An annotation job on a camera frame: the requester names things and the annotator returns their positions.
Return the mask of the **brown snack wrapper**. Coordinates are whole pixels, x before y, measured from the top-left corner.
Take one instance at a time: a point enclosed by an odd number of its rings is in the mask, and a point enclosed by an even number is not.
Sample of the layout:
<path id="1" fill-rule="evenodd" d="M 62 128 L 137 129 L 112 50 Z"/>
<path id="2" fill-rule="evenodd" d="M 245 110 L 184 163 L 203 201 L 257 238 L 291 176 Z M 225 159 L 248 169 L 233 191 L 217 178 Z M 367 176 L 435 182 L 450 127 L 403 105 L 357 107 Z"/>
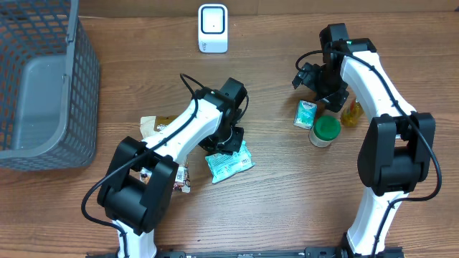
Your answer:
<path id="1" fill-rule="evenodd" d="M 144 138 L 153 136 L 161 132 L 176 118 L 177 115 L 142 117 L 140 121 L 141 135 Z M 179 168 L 173 186 L 173 191 L 179 191 L 186 194 L 189 194 L 191 191 L 191 181 L 189 179 L 189 164 L 187 156 L 179 164 Z"/>

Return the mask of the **yellow dish soap bottle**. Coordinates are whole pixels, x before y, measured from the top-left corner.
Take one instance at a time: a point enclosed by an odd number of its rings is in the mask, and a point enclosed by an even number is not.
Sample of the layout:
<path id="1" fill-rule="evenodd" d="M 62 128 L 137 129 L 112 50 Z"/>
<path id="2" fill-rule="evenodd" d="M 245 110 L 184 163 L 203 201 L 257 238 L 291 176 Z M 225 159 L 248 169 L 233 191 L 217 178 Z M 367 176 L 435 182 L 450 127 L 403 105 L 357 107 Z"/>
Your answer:
<path id="1" fill-rule="evenodd" d="M 354 98 L 347 108 L 341 113 L 341 123 L 347 127 L 355 127 L 359 123 L 360 117 L 364 114 L 363 107 L 357 98 Z"/>

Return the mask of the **green lid jar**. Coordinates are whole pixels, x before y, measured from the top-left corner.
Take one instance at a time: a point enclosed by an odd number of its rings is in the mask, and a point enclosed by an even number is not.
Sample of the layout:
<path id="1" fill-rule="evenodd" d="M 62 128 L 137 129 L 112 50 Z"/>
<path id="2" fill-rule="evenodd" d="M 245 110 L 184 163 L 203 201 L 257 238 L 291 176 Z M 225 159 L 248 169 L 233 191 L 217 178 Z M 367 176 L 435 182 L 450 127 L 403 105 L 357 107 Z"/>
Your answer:
<path id="1" fill-rule="evenodd" d="M 341 124 L 332 116 L 321 116 L 314 123 L 309 133 L 310 142 L 319 148 L 329 146 L 340 134 Z"/>

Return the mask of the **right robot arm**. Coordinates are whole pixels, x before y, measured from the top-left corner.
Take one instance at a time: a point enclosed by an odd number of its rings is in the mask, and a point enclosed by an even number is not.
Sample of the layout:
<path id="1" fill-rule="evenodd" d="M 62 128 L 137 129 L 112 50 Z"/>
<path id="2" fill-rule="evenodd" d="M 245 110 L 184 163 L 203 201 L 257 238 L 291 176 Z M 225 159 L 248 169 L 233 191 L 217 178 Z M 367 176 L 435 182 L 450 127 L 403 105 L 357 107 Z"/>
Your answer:
<path id="1" fill-rule="evenodd" d="M 385 236 L 403 202 L 428 201 L 442 185 L 432 150 L 435 119 L 419 113 L 386 75 L 370 39 L 350 39 L 343 23 L 320 34 L 323 64 L 295 65 L 294 87 L 305 85 L 315 99 L 337 113 L 351 88 L 369 121 L 357 158 L 364 193 L 356 218 L 337 247 L 308 247 L 307 257 L 403 257 L 387 248 Z"/>

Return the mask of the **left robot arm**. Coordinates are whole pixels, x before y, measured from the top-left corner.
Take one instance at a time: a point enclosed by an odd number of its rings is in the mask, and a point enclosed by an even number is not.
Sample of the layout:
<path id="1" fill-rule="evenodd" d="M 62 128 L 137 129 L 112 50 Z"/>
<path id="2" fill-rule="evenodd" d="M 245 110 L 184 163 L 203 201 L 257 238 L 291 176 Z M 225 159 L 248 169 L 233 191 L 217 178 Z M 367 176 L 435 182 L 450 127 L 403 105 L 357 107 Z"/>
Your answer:
<path id="1" fill-rule="evenodd" d="M 245 86 L 229 78 L 221 89 L 201 86 L 188 108 L 160 132 L 123 139 L 115 150 L 97 202 L 118 232 L 117 257 L 155 257 L 154 229 L 169 206 L 179 166 L 195 147 L 210 153 L 239 151 Z"/>

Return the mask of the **teal snack packet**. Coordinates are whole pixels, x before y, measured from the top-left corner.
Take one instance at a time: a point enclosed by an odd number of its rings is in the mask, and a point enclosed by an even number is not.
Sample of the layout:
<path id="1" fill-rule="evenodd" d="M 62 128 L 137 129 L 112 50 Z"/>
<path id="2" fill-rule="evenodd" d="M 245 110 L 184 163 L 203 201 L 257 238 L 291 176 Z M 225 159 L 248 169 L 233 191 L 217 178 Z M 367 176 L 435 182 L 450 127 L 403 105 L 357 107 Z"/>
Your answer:
<path id="1" fill-rule="evenodd" d="M 205 160 L 212 173 L 212 183 L 224 181 L 236 173 L 251 169 L 255 165 L 245 140 L 242 142 L 238 152 L 234 152 L 231 155 L 216 153 L 206 156 Z"/>

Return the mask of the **teal tissue pack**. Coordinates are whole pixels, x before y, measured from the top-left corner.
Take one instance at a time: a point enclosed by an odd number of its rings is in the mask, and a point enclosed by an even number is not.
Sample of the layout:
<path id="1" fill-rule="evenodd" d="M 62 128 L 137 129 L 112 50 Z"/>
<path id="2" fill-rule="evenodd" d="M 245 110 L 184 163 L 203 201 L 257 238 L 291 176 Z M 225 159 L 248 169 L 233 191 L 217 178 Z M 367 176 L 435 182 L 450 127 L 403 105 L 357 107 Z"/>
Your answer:
<path id="1" fill-rule="evenodd" d="M 294 126 L 310 130 L 313 127 L 317 104 L 300 100 L 293 121 Z"/>

